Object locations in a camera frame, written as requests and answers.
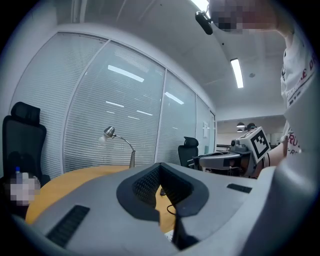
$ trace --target white t-shirt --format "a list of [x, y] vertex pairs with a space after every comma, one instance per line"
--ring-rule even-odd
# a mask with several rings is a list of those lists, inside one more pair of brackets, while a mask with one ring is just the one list
[[[295, 102], [309, 87], [318, 69], [318, 60], [308, 41], [295, 29], [292, 45], [284, 51], [281, 71], [281, 95], [286, 108]], [[287, 157], [300, 151], [299, 142], [288, 121], [285, 123], [281, 141], [287, 136]]]

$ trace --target round table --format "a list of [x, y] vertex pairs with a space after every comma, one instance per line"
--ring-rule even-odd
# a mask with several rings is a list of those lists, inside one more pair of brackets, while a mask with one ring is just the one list
[[[105, 165], [83, 168], [67, 172], [61, 176], [49, 181], [40, 189], [40, 194], [35, 196], [35, 199], [29, 205], [26, 213], [25, 221], [32, 224], [37, 217], [53, 203], [69, 194], [71, 191], [80, 187], [87, 181], [94, 178], [114, 174], [129, 169], [127, 165]], [[175, 216], [167, 211], [167, 206], [171, 205], [168, 197], [160, 195], [161, 186], [158, 188], [155, 198], [155, 209], [160, 213], [160, 229], [166, 233], [174, 229]]]

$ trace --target mesh chair back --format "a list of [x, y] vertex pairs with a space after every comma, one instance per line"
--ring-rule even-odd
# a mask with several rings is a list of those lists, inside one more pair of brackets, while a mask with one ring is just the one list
[[16, 103], [3, 120], [3, 174], [10, 177], [17, 169], [41, 179], [41, 152], [47, 129], [39, 124], [40, 109]]
[[178, 153], [180, 158], [180, 164], [183, 167], [189, 167], [188, 160], [198, 156], [198, 145], [197, 139], [192, 137], [184, 137], [184, 145], [178, 147]]

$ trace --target window blinds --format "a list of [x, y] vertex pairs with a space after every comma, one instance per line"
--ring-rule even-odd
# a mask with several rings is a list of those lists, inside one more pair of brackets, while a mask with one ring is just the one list
[[47, 130], [41, 170], [51, 178], [62, 173], [61, 136], [72, 92], [104, 42], [78, 34], [58, 33], [35, 55], [17, 85], [11, 108], [16, 102], [24, 102], [41, 109], [40, 123]]
[[210, 109], [198, 96], [196, 96], [196, 139], [199, 142], [199, 156], [208, 154], [210, 142]]
[[184, 144], [184, 136], [196, 136], [196, 94], [168, 71], [156, 162], [180, 165], [178, 146]]
[[66, 172], [100, 165], [129, 165], [131, 148], [119, 138], [98, 143], [108, 126], [128, 140], [135, 164], [153, 163], [165, 69], [116, 43], [108, 43], [75, 92], [64, 136]]

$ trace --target black slot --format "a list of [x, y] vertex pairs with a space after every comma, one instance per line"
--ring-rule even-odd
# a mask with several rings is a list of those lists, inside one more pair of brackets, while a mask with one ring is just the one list
[[65, 247], [89, 210], [88, 207], [75, 205], [46, 237], [58, 246]]
[[248, 186], [241, 186], [241, 185], [237, 185], [237, 184], [229, 184], [228, 186], [226, 186], [228, 189], [232, 189], [232, 190], [236, 190], [236, 191], [240, 191], [240, 192], [244, 192], [244, 193], [250, 193], [250, 191], [252, 190], [252, 187], [248, 187]]

